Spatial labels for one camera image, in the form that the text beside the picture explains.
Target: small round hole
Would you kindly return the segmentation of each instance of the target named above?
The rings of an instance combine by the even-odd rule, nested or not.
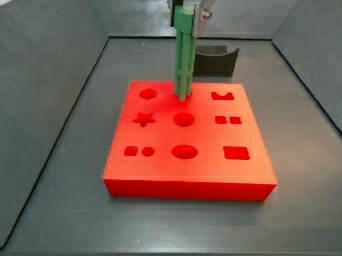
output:
[[[195,122],[195,118],[189,113],[177,113],[173,116],[173,122],[176,125],[179,125],[180,127],[187,127],[189,125],[193,124]]]

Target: gray floor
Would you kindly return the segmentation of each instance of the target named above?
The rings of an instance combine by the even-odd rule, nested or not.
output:
[[[107,39],[86,0],[0,7],[0,247]]]
[[[131,80],[171,80],[171,39],[112,39],[2,253],[336,252],[342,142],[271,42],[239,47],[279,185],[264,203],[109,198],[101,182]]]

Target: star-shaped hole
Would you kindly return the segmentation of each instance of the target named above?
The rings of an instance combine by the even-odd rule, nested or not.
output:
[[[140,123],[141,127],[145,127],[148,123],[155,123],[152,113],[137,113],[137,118],[133,119],[133,123]]]

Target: top surface of block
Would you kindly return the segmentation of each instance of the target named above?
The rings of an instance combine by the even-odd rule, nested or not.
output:
[[[276,184],[240,84],[131,83],[104,180]]]

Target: shaped cutout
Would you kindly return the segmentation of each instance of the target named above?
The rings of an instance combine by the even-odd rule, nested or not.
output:
[[[152,147],[145,147],[143,148],[141,153],[145,157],[149,157],[153,155],[155,149]]]
[[[227,123],[225,116],[215,116],[215,123],[216,124],[225,124]]]
[[[189,113],[181,112],[173,116],[173,123],[177,126],[187,127],[192,125],[193,122],[195,122],[195,118]]]
[[[237,116],[231,116],[229,123],[231,124],[241,124],[240,118]]]
[[[144,90],[140,91],[139,97],[145,99],[145,100],[151,100],[156,97],[156,94],[157,94],[156,90],[144,89]]]
[[[135,147],[135,146],[125,147],[125,149],[124,149],[125,156],[136,156],[136,154],[137,154],[137,147]]]
[[[231,92],[227,92],[225,95],[219,95],[216,92],[211,92],[212,100],[233,100],[233,95]]]
[[[133,123],[139,123],[141,127],[145,127],[147,124],[155,123],[155,120],[152,118],[152,113],[144,114],[144,113],[137,113],[137,117],[133,119]]]
[[[249,160],[249,154],[245,147],[223,147],[224,157],[227,159]]]
[[[191,159],[197,155],[197,150],[189,145],[179,145],[173,147],[172,155],[180,159]]]

